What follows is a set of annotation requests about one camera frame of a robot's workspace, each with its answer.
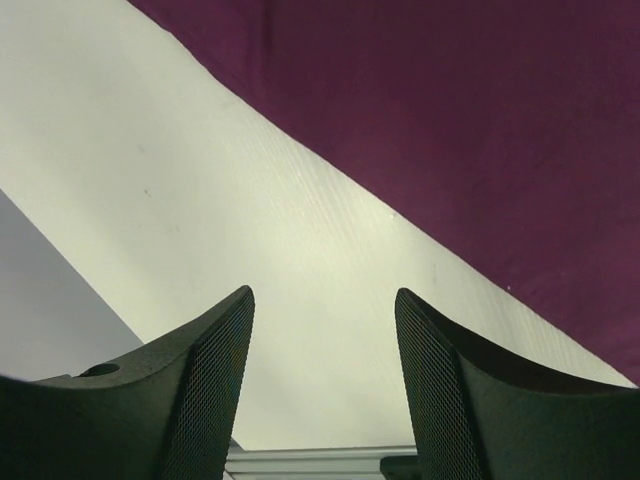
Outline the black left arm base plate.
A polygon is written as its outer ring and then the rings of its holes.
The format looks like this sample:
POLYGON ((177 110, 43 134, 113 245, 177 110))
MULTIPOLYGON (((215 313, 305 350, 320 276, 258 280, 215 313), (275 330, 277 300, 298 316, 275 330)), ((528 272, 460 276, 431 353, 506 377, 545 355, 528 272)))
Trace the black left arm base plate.
POLYGON ((417 455, 394 455, 380 459, 379 470, 385 480, 421 480, 417 455))

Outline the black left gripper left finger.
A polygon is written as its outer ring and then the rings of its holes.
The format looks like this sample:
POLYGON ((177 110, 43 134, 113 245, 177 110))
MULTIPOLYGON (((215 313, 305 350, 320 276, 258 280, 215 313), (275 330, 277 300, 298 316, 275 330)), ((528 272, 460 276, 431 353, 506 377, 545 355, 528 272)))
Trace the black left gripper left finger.
POLYGON ((5 479, 220 479, 255 300, 243 286, 77 376, 1 381, 5 479))

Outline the purple cloth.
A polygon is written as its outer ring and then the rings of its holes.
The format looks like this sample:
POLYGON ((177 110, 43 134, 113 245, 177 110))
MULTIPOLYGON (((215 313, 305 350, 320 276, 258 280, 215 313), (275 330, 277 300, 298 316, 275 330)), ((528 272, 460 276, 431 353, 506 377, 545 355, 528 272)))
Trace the purple cloth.
POLYGON ((222 84, 632 381, 635 1, 141 1, 222 84))

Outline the aluminium front rail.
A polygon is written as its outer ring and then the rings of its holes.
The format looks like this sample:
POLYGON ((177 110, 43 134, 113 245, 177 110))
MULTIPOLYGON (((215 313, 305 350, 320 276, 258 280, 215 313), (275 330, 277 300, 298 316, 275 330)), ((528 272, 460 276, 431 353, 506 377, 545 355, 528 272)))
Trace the aluminium front rail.
POLYGON ((227 479, 384 479, 380 459, 417 455, 413 447, 229 451, 227 479))

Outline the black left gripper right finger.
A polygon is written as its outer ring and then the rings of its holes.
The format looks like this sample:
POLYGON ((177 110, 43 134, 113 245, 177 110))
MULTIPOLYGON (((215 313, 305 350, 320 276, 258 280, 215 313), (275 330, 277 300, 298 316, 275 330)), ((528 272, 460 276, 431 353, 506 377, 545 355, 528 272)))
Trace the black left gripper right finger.
POLYGON ((423 478, 638 478, 638 389, 528 360, 407 288, 394 313, 423 478))

